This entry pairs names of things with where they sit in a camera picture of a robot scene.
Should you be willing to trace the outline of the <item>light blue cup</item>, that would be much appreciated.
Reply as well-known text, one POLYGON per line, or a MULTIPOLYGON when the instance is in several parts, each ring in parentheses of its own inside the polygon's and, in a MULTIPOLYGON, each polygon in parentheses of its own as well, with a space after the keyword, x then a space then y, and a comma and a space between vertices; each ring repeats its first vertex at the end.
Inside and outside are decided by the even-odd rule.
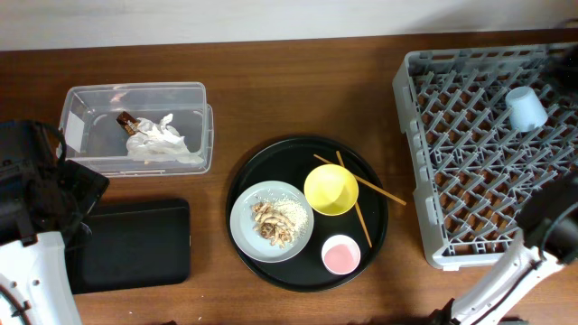
POLYGON ((514 129, 522 133, 530 132, 543 126, 548 115, 531 87, 518 87, 506 95, 507 108, 511 109, 509 122, 514 129))

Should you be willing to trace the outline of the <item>white napkin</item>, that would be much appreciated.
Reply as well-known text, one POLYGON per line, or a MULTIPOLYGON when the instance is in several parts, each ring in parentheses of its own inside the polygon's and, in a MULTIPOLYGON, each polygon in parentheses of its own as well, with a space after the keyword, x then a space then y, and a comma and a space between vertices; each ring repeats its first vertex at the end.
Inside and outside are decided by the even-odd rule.
POLYGON ((173 114, 164 116, 159 123, 138 117, 139 132, 126 141, 127 156, 145 162, 171 162, 201 164, 204 159, 192 153, 185 137, 171 126, 173 114))

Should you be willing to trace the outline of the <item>gold snack wrapper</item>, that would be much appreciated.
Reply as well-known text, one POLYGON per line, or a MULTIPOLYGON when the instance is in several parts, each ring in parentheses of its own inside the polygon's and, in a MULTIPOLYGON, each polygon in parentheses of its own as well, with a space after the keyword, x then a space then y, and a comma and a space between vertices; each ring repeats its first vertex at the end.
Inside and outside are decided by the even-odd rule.
POLYGON ((139 132, 139 121, 128 114, 126 111, 121 112, 117 116, 116 121, 129 135, 135 135, 139 132))

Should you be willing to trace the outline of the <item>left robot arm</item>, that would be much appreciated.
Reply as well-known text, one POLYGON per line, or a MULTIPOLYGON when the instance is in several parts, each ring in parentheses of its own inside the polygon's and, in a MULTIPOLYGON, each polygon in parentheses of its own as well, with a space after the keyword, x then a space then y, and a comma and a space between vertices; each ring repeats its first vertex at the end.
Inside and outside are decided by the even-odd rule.
POLYGON ((68 242, 100 201, 106 176, 55 153, 64 135, 23 120, 1 124, 1 322, 79 324, 65 262, 68 242))

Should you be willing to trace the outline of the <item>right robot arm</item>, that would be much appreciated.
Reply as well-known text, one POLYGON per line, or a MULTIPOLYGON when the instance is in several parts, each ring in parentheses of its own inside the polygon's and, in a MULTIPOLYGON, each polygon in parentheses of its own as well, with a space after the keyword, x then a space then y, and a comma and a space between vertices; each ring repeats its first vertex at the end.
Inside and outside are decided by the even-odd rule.
POLYGON ((577 48, 409 53, 394 81, 428 263, 488 266, 431 324, 498 324, 577 258, 577 48))

